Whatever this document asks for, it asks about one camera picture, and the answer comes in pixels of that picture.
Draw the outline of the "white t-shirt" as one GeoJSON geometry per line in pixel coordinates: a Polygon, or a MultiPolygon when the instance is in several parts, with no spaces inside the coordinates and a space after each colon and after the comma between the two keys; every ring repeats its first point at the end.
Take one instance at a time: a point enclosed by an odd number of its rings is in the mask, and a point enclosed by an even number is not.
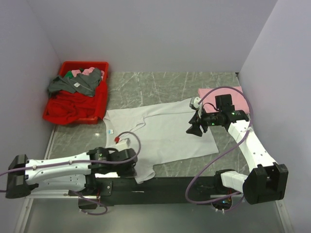
{"type": "Polygon", "coordinates": [[[187,134],[195,111],[190,100],[161,103],[137,108],[108,110],[104,117],[107,146],[122,132],[137,135],[141,151],[135,165],[137,183],[155,176],[154,165],[218,153],[211,131],[198,137],[187,134]]]}

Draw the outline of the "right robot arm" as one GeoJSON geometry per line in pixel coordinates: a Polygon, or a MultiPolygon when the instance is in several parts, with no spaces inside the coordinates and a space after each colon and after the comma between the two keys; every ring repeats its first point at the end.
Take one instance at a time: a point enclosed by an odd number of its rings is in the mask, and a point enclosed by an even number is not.
{"type": "Polygon", "coordinates": [[[249,175],[233,169],[219,170],[213,177],[201,177],[198,174],[186,189],[187,201],[208,204],[213,200],[203,200],[203,195],[230,197],[229,190],[234,194],[243,194],[249,204],[284,198],[288,169],[284,164],[277,163],[264,148],[243,110],[215,113],[196,111],[189,123],[191,127],[186,132],[196,136],[202,136],[212,126],[224,127],[241,150],[249,167],[249,175]]]}

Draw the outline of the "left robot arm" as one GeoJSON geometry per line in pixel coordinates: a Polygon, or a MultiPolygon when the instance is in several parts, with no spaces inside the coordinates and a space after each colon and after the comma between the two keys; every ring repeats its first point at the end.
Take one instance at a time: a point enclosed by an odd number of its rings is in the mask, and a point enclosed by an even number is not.
{"type": "Polygon", "coordinates": [[[138,155],[139,151],[133,148],[103,147],[54,160],[30,160],[25,154],[18,155],[5,172],[7,185],[3,192],[7,199],[46,190],[107,196],[109,188],[97,180],[96,174],[115,172],[120,177],[133,176],[138,155]]]}

